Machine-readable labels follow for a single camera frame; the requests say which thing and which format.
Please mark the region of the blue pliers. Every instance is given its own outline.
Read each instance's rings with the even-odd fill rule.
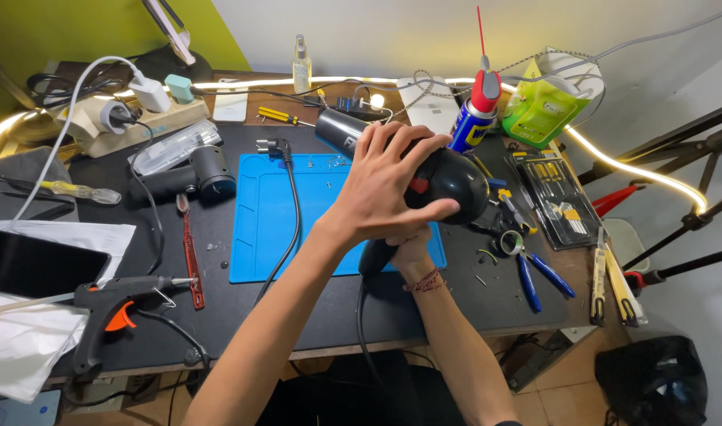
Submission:
[[[545,261],[537,256],[534,252],[531,256],[526,253],[524,247],[521,247],[521,251],[518,253],[518,270],[521,276],[521,286],[524,287],[524,296],[526,301],[529,302],[529,306],[532,308],[532,312],[535,314],[543,311],[542,305],[539,304],[539,298],[537,297],[537,290],[534,288],[534,282],[532,281],[532,275],[529,273],[529,264],[531,262],[540,272],[550,280],[553,285],[558,288],[564,295],[569,297],[576,297],[576,293],[568,283],[553,270],[550,265],[546,264]]]

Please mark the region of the black smartphone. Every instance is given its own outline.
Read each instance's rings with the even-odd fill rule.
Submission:
[[[104,252],[0,230],[0,292],[39,299],[72,293],[109,265]]]

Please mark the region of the tripod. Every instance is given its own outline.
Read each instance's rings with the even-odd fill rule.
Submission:
[[[617,158],[617,160],[636,166],[655,161],[672,159],[668,163],[654,170],[654,172],[658,174],[670,174],[707,156],[707,163],[698,185],[698,190],[702,193],[706,193],[708,185],[713,178],[713,173],[716,169],[718,159],[722,154],[722,130],[713,133],[704,140],[687,142],[687,139],[707,131],[721,123],[722,107],[696,119],[695,121],[687,123],[674,131],[656,137],[655,139],[650,140],[635,149],[624,152]],[[608,166],[601,161],[595,161],[593,163],[592,170],[588,170],[585,173],[580,174],[577,176],[577,179],[579,179],[582,185],[586,185],[587,183],[594,182],[597,179],[608,176],[614,171],[616,171],[616,169],[611,166]],[[649,179],[635,179],[632,180],[630,185],[636,185],[638,183],[651,183],[651,181]],[[704,228],[707,224],[713,221],[715,215],[721,212],[722,199],[716,203],[715,206],[708,208],[700,215],[696,214],[696,209],[693,207],[692,210],[682,218],[681,228],[674,231],[668,237],[663,238],[653,247],[645,250],[644,253],[624,265],[622,269],[626,271],[639,263],[641,260],[650,257],[653,253],[663,247],[666,247],[675,239],[686,234],[687,231]],[[698,267],[712,265],[716,262],[722,262],[722,252],[685,262],[681,265],[669,267],[663,271],[651,271],[642,277],[649,277],[651,280],[650,284],[657,284],[663,282],[663,280],[665,280],[668,276],[681,274],[692,269],[697,269]]]

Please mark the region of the red straw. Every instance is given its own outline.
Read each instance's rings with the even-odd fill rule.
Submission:
[[[479,19],[479,41],[482,42],[482,54],[484,54],[484,35],[482,35],[482,15],[479,13],[479,6],[477,6],[477,19]]]

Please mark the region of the white phone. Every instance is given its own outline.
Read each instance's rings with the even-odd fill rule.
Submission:
[[[237,81],[231,78],[220,78],[219,82]],[[239,89],[219,89],[216,92],[242,92],[248,90],[247,87]],[[248,109],[248,94],[216,96],[214,101],[214,113],[212,118],[214,121],[222,121],[227,123],[244,123],[245,115]]]

